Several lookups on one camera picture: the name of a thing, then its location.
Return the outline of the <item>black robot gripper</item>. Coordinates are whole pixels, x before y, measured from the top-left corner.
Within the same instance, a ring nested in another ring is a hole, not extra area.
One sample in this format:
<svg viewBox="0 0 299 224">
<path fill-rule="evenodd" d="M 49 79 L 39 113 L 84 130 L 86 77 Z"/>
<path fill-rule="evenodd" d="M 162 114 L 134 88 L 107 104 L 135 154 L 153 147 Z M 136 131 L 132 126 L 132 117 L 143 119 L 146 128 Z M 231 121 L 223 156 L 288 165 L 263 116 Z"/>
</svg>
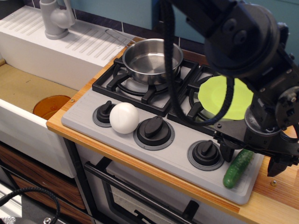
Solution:
<svg viewBox="0 0 299 224">
<path fill-rule="evenodd" d="M 214 124 L 214 138 L 226 162 L 231 162 L 234 151 L 246 148 L 270 157 L 268 177 L 284 172 L 292 163 L 299 162 L 299 138 L 292 138 L 278 127 L 261 129 L 256 121 L 218 121 Z"/>
</svg>

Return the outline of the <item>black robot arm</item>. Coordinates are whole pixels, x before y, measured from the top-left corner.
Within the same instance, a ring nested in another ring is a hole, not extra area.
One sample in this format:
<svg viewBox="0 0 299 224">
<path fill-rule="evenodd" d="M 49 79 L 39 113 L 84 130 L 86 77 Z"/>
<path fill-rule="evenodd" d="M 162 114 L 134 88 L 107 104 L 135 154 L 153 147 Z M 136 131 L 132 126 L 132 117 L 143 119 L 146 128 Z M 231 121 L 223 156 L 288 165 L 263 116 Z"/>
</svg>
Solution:
<svg viewBox="0 0 299 224">
<path fill-rule="evenodd" d="M 270 157 L 268 176 L 297 165 L 298 139 L 283 135 L 290 126 L 299 129 L 299 68 L 285 51 L 288 27 L 277 22 L 266 8 L 237 0 L 162 0 L 160 7 L 168 91 L 176 115 L 190 126 L 213 125 L 226 161 L 231 160 L 235 149 L 243 147 Z M 209 65 L 227 79 L 223 106 L 206 121 L 185 116 L 174 89 L 174 7 L 205 38 Z M 244 120 L 223 122 L 232 102 L 235 78 L 253 92 L 253 100 Z"/>
</svg>

